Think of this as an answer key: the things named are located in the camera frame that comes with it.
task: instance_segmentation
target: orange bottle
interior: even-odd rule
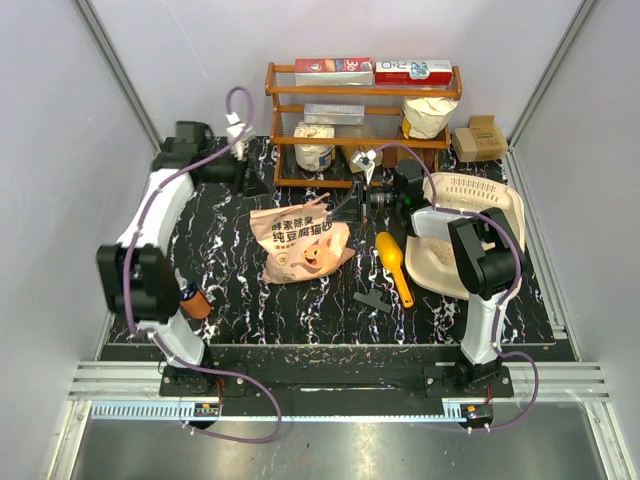
[[[204,293],[202,293],[202,290],[196,282],[189,282],[186,278],[182,277],[180,270],[177,268],[175,273],[178,286],[180,287],[180,293],[182,294],[180,306],[184,308],[190,317],[196,320],[204,320],[212,310],[209,300],[204,296]]]

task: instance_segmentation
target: yellow litter scoop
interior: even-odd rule
[[[407,281],[402,274],[402,250],[400,250],[396,241],[387,232],[378,234],[376,237],[376,248],[378,249],[382,266],[393,275],[404,308],[412,307],[413,297],[409,291]]]

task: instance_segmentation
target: red box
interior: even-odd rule
[[[371,57],[298,58],[294,68],[296,86],[373,85]]]
[[[391,60],[376,62],[376,85],[446,86],[453,78],[449,60]]]

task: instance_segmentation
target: gray floor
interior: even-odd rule
[[[517,408],[497,407],[497,422]],[[219,424],[259,436],[267,424]],[[536,405],[513,429],[467,436],[409,424],[295,423],[268,445],[189,436],[179,424],[89,421],[74,479],[414,479],[606,478],[585,413]]]

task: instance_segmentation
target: cat litter bag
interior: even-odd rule
[[[249,225],[269,254],[262,278],[267,283],[291,283],[324,277],[349,260],[349,226],[332,222],[324,194],[304,205],[253,210]]]

